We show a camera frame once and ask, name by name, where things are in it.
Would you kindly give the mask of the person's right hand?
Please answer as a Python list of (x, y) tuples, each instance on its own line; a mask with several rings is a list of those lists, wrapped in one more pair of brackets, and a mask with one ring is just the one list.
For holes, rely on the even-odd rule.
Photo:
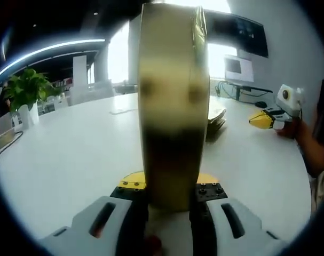
[(276, 130), (276, 133), (281, 137), (295, 139), (297, 142), (303, 141), (311, 135), (310, 129), (300, 118), (295, 118), (291, 122), (285, 122), (284, 128)]

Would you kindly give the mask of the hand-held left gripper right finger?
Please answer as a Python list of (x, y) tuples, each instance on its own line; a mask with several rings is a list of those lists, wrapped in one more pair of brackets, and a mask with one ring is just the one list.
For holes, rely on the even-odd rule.
[(194, 255), (278, 255), (286, 246), (206, 173), (197, 179), (189, 219)]

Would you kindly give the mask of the person's left hand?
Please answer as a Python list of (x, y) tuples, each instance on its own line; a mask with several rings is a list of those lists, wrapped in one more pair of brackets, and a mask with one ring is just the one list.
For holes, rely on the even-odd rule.
[(148, 256), (163, 255), (162, 242), (157, 236), (150, 235), (145, 238), (145, 254)]

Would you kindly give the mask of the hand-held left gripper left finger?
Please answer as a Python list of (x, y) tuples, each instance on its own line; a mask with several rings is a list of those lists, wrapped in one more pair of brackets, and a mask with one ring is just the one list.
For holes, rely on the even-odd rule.
[(148, 219), (142, 171), (124, 177), (110, 196), (102, 196), (40, 240), (51, 255), (144, 255)]

